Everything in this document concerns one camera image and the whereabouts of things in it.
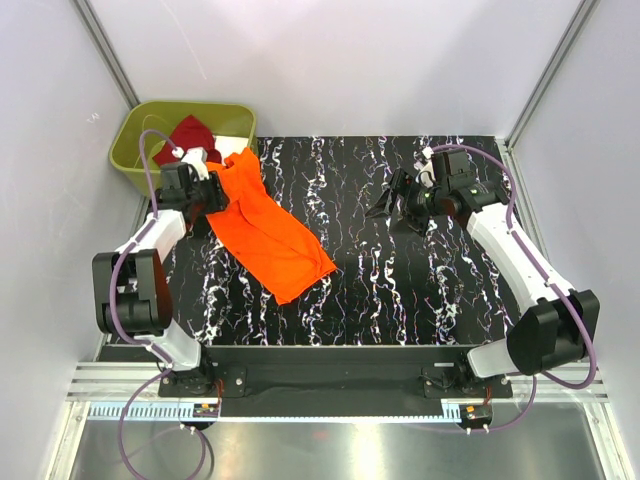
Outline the orange t shirt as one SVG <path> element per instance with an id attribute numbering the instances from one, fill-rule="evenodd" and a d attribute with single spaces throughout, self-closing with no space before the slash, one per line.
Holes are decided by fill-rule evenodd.
<path id="1" fill-rule="evenodd" d="M 208 163 L 229 199 L 207 216 L 216 237 L 279 305 L 336 270 L 318 238 L 266 192 L 259 158 L 248 148 Z"/>

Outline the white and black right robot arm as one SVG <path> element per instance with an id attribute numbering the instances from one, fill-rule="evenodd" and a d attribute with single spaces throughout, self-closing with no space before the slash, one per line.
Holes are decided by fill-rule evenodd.
<path id="1" fill-rule="evenodd" d="M 466 396 L 486 389 L 490 379 L 538 374 L 559 382 L 553 369 L 586 359 L 588 373 L 575 390 L 596 375 L 594 337 L 600 302 L 591 290 L 577 290 L 554 269 L 514 215 L 516 192 L 481 182 L 468 158 L 467 145 L 440 145 L 423 150 L 425 162 L 416 173 L 393 172 L 368 218 L 399 213 L 397 232 L 427 233 L 436 217 L 453 219 L 478 243 L 504 277 L 521 312 L 501 340 L 470 349 L 454 371 L 454 384 Z"/>

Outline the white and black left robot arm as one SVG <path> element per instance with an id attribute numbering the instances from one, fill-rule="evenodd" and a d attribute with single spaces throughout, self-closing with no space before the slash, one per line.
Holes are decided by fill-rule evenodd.
<path id="1" fill-rule="evenodd" d="M 190 393 L 203 396 L 214 388 L 216 372 L 202 345 L 174 319 L 163 262 L 196 220 L 224 211 L 229 199 L 202 161 L 167 164 L 161 179 L 140 228 L 118 249 L 92 260 L 96 322 L 101 332 L 144 347 L 181 374 Z"/>

